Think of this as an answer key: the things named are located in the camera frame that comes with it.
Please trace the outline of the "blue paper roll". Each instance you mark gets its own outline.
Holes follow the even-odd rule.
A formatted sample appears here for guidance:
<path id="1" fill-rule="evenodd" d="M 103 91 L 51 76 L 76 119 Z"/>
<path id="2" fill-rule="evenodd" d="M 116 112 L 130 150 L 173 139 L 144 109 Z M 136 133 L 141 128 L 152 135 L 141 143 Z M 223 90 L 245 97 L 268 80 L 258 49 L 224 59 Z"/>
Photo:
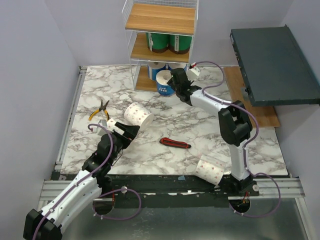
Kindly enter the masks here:
<path id="1" fill-rule="evenodd" d="M 169 72 L 174 72 L 174 73 L 181 73 L 181 72 L 186 72 L 187 70 L 187 64 L 186 63 L 174 63 L 174 62 L 169 62 L 168 63 L 168 70 Z"/>

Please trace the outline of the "green roll front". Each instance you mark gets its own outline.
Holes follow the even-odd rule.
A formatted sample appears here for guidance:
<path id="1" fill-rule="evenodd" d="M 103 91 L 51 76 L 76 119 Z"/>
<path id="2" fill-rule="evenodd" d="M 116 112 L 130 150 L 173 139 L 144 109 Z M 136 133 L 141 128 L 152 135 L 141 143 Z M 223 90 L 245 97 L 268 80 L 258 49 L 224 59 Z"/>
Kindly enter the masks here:
<path id="1" fill-rule="evenodd" d="M 191 36 L 169 35 L 169 50 L 175 54 L 186 54 L 189 52 L 192 43 Z"/>

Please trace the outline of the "green roll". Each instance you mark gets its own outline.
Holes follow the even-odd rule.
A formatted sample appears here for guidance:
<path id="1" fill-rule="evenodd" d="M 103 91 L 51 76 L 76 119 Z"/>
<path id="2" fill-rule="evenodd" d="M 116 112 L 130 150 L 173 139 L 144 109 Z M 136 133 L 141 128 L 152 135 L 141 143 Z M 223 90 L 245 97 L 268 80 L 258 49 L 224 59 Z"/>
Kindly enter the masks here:
<path id="1" fill-rule="evenodd" d="M 169 47 L 169 35 L 146 32 L 147 48 L 154 53 L 164 53 Z"/>
<path id="2" fill-rule="evenodd" d="M 191 36 L 169 35 L 169 50 L 175 54 L 186 54 L 189 52 L 192 43 Z"/>

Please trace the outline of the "green roll back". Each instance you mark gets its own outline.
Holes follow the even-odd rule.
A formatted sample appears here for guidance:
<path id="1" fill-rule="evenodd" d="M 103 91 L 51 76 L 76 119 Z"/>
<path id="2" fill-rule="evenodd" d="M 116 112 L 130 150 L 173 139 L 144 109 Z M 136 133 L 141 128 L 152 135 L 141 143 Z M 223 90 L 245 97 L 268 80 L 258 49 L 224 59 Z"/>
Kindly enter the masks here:
<path id="1" fill-rule="evenodd" d="M 169 47 L 169 35 L 146 32 L 147 48 L 154 53 L 164 53 Z"/>

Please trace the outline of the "white wire wooden shelf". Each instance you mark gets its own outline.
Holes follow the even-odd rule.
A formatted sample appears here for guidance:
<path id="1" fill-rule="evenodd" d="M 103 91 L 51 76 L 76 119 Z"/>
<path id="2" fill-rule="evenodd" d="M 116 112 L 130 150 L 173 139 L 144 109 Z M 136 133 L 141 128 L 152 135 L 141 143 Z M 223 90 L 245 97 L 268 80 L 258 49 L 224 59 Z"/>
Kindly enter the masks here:
<path id="1" fill-rule="evenodd" d="M 135 90 L 155 92 L 156 74 L 190 63 L 198 21 L 197 0 L 127 0 L 123 18 Z"/>

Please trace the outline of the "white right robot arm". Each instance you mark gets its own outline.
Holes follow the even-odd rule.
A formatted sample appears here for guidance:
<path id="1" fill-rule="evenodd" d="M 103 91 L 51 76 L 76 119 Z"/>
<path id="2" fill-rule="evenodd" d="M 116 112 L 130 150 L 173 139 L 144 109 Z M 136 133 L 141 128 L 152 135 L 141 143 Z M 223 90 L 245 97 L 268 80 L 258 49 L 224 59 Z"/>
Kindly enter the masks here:
<path id="1" fill-rule="evenodd" d="M 181 102 L 198 107 L 218 117 L 222 139 L 228 144 L 231 158 L 230 191 L 241 196 L 253 181 L 247 166 L 247 140 L 253 126 L 249 112 L 241 101 L 225 101 L 208 93 L 188 79 L 183 68 L 170 71 L 167 84 L 175 91 Z"/>

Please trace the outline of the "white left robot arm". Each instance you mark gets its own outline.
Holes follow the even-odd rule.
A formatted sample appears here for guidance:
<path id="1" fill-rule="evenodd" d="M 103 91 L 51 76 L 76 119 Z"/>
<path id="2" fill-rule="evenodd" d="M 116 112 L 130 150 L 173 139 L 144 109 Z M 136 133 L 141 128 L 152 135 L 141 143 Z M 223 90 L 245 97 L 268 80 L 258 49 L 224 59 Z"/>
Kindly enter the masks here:
<path id="1" fill-rule="evenodd" d="M 107 197 L 111 185 L 106 175 L 119 153 L 126 149 L 137 136 L 140 126 L 116 122 L 115 130 L 105 127 L 97 149 L 84 162 L 73 181 L 41 210 L 32 209 L 25 218 L 23 238 L 25 240 L 60 240 L 63 233 L 94 199 Z"/>

